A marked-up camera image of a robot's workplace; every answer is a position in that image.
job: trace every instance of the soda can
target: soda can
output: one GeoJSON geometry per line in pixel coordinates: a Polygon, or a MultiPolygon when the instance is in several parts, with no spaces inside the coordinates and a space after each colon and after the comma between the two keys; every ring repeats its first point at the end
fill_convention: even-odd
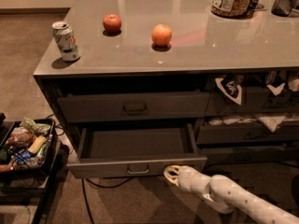
{"type": "Polygon", "coordinates": [[[63,60],[73,62],[79,59],[78,45],[74,36],[74,30],[67,21],[56,21],[52,25],[52,32],[63,60]]]}

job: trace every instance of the orange apple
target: orange apple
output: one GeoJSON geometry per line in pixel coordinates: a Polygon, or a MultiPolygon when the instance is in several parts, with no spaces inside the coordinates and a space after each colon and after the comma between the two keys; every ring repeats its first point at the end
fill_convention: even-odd
{"type": "Polygon", "coordinates": [[[121,18],[116,14],[107,14],[103,18],[103,26],[109,34],[116,34],[121,30],[121,18]]]}
{"type": "Polygon", "coordinates": [[[151,32],[151,40],[158,47],[165,47],[169,44],[172,37],[171,29],[164,25],[158,24],[151,32]]]}

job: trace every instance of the drawer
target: drawer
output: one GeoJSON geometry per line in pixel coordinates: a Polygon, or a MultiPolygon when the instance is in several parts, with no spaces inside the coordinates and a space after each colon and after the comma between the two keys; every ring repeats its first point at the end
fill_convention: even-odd
{"type": "Polygon", "coordinates": [[[75,178],[162,175],[172,164],[206,163],[199,156],[191,124],[135,130],[84,128],[76,161],[67,164],[75,178]]]}
{"type": "Polygon", "coordinates": [[[242,105],[238,105],[223,93],[213,91],[206,109],[207,116],[260,112],[299,112],[299,96],[288,90],[274,96],[267,88],[246,87],[243,89],[242,105]]]}
{"type": "Polygon", "coordinates": [[[239,126],[202,126],[197,138],[197,144],[229,144],[244,142],[269,142],[299,140],[299,126],[282,126],[271,133],[262,124],[239,126]]]}
{"type": "Polygon", "coordinates": [[[57,100],[67,122],[203,117],[209,93],[200,91],[68,95],[57,100]]]}

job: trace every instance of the glossy tabletop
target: glossy tabletop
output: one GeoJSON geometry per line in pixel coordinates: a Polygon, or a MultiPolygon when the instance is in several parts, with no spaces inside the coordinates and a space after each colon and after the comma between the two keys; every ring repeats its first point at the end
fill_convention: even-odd
{"type": "Polygon", "coordinates": [[[65,63],[52,40],[36,76],[206,72],[299,66],[299,18],[271,13],[275,0],[260,0],[253,15],[225,19],[212,0],[76,0],[66,16],[81,58],[65,63]],[[121,17],[121,33],[106,36],[108,13],[121,17]],[[152,46],[158,23],[173,31],[170,49],[152,46]]]}

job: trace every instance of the brown floor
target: brown floor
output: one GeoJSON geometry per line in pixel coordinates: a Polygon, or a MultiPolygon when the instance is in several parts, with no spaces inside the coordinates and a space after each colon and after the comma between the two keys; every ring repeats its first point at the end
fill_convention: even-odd
{"type": "MultiPolygon", "coordinates": [[[[7,120],[21,120],[24,116],[43,119],[52,113],[32,74],[52,39],[51,24],[63,17],[0,16],[0,112],[6,114],[7,120]]],[[[298,168],[260,163],[223,165],[211,171],[226,173],[254,194],[299,216],[298,168]]],[[[92,179],[109,187],[125,180],[92,179]]],[[[57,190],[47,223],[90,223],[81,182],[67,173],[57,190]]],[[[136,177],[111,189],[98,188],[86,181],[84,184],[94,223],[255,223],[237,209],[230,215],[217,213],[197,196],[169,185],[162,176],[136,177]]],[[[35,203],[0,205],[0,223],[30,223],[34,212],[35,203]]]]}

